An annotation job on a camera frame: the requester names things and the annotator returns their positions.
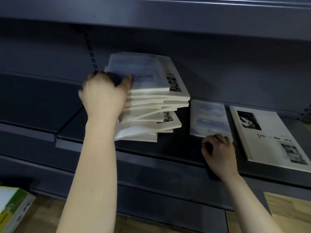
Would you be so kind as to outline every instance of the person's right arm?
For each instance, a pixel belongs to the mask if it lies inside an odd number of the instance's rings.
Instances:
[[[213,145],[212,154],[207,151],[206,142]],[[205,137],[201,151],[209,167],[226,185],[243,233],[284,233],[239,175],[235,149],[228,137],[220,134]]]

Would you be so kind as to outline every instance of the green and yellow box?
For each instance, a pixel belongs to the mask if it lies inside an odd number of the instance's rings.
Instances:
[[[21,188],[0,186],[0,233],[13,232],[34,199]]]

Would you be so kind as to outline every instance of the floor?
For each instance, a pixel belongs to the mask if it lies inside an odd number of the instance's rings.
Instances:
[[[265,193],[273,218],[285,233],[310,233],[311,202]],[[14,233],[55,233],[65,201],[37,196]],[[226,211],[229,233],[241,233],[234,212]],[[115,233],[186,233],[178,227],[117,215]]]

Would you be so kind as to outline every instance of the person's left hand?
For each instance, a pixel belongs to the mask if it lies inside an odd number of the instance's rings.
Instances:
[[[88,115],[88,120],[113,123],[123,111],[127,93],[131,87],[132,77],[127,76],[116,86],[103,72],[93,72],[83,82],[79,97]]]

